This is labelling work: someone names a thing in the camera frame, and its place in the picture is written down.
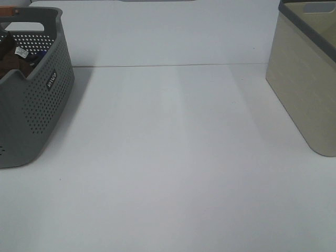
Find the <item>grey perforated laundry basket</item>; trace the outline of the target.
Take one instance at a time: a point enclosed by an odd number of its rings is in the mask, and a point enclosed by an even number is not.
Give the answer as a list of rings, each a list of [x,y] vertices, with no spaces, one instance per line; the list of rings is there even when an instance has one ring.
[[[16,7],[12,17],[1,23],[39,23],[43,29],[1,29],[17,46],[46,55],[28,77],[19,70],[1,78],[1,168],[25,165],[38,157],[54,130],[74,85],[68,46],[58,8]]]

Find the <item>white care label tag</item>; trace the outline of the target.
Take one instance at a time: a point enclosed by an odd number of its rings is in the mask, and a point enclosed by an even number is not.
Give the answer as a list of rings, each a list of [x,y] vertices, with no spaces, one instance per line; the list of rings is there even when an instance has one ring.
[[[16,55],[25,59],[29,55],[29,51],[26,51],[25,49],[20,48],[20,47],[16,47],[14,54],[16,54]]]

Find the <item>dark blue cloth in basket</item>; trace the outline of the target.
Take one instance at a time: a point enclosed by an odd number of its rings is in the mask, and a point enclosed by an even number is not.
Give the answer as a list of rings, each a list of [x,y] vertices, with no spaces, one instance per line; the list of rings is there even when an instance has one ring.
[[[42,50],[42,51],[38,51],[35,54],[29,54],[26,58],[25,61],[33,68],[35,68],[40,61],[44,58],[44,56],[46,55],[46,51]]]

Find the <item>beige bin with grey rim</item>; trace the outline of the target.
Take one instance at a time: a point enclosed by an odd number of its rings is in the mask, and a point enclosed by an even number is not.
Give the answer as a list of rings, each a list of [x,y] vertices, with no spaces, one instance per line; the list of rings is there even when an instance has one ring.
[[[308,146],[335,156],[335,1],[280,1],[266,80]]]

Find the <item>brown towel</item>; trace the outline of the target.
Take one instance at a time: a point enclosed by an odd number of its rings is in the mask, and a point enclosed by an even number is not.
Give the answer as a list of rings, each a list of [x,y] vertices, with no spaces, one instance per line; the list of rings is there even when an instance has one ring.
[[[16,40],[11,33],[1,40],[1,78],[11,70],[19,70],[25,77],[34,70],[24,58],[14,54],[16,47]]]

